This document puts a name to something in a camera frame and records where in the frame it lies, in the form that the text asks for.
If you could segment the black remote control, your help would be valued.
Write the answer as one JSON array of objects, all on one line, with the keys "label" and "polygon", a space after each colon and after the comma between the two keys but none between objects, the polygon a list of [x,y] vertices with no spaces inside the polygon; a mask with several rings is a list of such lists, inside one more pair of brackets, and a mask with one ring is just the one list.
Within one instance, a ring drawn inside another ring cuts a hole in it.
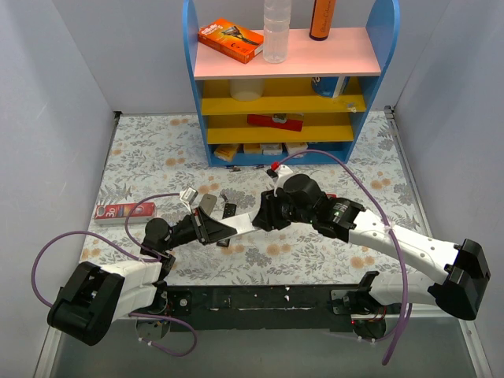
[{"label": "black remote control", "polygon": [[217,242],[217,245],[220,247],[228,248],[230,244],[230,239],[223,239]]}]

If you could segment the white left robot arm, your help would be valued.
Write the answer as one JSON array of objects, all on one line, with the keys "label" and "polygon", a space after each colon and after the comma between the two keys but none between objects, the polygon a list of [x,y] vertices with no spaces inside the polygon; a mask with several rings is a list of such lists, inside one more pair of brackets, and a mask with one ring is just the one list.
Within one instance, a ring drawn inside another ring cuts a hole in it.
[{"label": "white left robot arm", "polygon": [[178,304],[165,282],[175,262],[170,250],[195,240],[216,243],[239,234],[249,224],[247,215],[215,220],[202,208],[175,226],[155,217],[146,224],[138,260],[79,264],[50,307],[47,322],[93,346],[115,320],[132,312],[139,311],[144,317],[169,315]]}]

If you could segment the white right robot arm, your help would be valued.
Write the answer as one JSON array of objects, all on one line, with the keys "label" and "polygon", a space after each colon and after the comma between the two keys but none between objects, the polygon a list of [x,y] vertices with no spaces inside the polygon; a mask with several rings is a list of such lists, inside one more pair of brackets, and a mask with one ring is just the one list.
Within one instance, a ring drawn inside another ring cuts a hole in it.
[{"label": "white right robot arm", "polygon": [[330,239],[402,259],[423,275],[408,280],[409,302],[436,305],[466,321],[476,319],[491,278],[479,243],[465,239],[458,245],[386,225],[362,204],[327,195],[306,174],[290,174],[263,192],[251,222],[266,232],[309,224]]}]

